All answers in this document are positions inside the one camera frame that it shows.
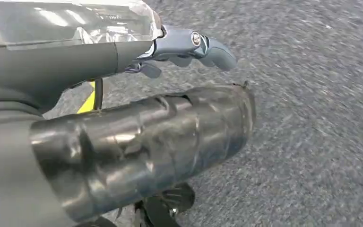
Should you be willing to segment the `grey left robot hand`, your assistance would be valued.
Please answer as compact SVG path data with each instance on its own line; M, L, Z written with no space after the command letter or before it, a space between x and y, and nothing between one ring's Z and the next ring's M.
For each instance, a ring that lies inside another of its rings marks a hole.
M242 150L246 84L209 85L45 119L62 93L152 61L228 71L236 58L141 0L0 0L0 227L75 227L163 192Z

